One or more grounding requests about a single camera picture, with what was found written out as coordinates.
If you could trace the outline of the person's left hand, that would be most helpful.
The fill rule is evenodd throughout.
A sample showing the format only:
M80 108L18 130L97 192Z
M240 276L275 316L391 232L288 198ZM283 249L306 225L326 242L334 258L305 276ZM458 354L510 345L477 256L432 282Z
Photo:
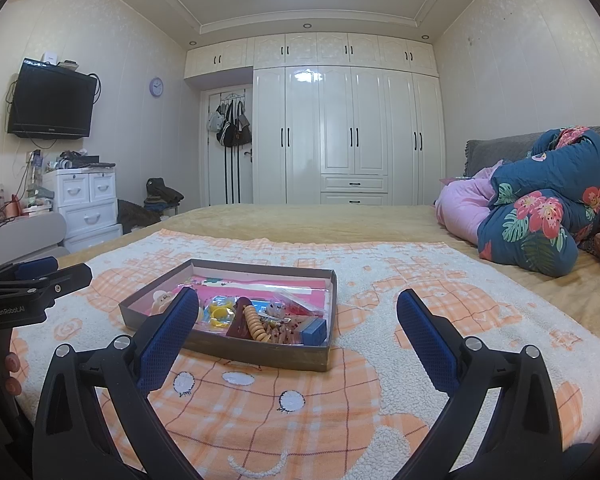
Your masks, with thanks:
M9 352L5 356L5 368L7 370L7 377L4 382L5 390L12 396L19 396L22 388L19 380L15 378L15 374L20 372L21 364L15 353Z

